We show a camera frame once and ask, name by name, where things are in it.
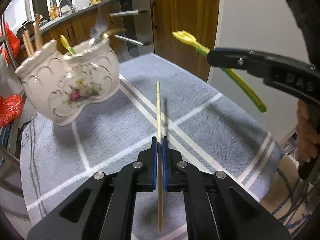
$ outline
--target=white plastic bag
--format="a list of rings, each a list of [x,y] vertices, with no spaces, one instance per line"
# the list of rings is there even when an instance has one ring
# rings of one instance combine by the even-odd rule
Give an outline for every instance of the white plastic bag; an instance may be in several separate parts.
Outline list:
[[[8,72],[8,63],[4,56],[4,50],[5,46],[2,44],[0,47],[0,85],[5,84],[8,81],[9,78],[9,72]]]

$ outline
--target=floral pattern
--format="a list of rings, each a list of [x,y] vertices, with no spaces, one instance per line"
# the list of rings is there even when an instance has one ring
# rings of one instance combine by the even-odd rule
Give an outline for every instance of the floral pattern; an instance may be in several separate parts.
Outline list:
[[[68,95],[68,99],[62,103],[68,104],[70,107],[77,102],[99,96],[102,90],[100,83],[91,81],[89,84],[85,84],[83,78],[77,79],[76,86],[69,85],[69,87],[71,88],[71,92],[65,92],[65,94]]]

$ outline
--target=yellow spoon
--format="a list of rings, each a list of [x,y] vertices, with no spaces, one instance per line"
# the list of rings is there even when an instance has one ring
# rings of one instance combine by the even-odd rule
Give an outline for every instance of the yellow spoon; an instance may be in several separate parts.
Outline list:
[[[179,41],[193,46],[198,52],[203,56],[207,57],[210,49],[203,46],[196,41],[196,38],[186,31],[172,32],[172,35]],[[243,78],[232,68],[220,68],[228,77],[230,77],[246,95],[251,99],[251,101],[256,105],[260,112],[264,113],[267,111],[267,107],[258,97],[258,95],[252,90],[252,88],[243,80]]]
[[[67,38],[65,36],[60,35],[60,41],[61,41],[63,47],[65,47],[71,55],[74,56],[77,54],[76,51],[70,46],[69,41],[67,40]]]

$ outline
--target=kitchen faucet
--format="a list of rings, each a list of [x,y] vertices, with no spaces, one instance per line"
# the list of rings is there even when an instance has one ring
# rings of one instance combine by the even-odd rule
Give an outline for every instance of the kitchen faucet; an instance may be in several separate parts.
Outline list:
[[[60,0],[60,2],[59,2],[59,9],[60,9],[60,15],[59,15],[59,17],[62,17],[62,11],[61,11],[61,2],[62,2],[63,0]],[[71,7],[71,12],[76,12],[76,10],[75,10],[75,8],[72,6],[72,4],[71,4],[71,2],[69,1],[69,0],[67,0],[68,1],[68,3],[69,3],[69,5],[70,5],[70,7]]]

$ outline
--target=white ceramic pot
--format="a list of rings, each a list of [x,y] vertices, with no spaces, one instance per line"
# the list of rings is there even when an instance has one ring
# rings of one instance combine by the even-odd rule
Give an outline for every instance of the white ceramic pot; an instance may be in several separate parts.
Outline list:
[[[74,47],[76,57],[60,54],[57,41],[51,40],[16,70],[33,106],[57,125],[71,123],[84,106],[119,89],[119,62],[109,39],[90,49],[88,43]]]

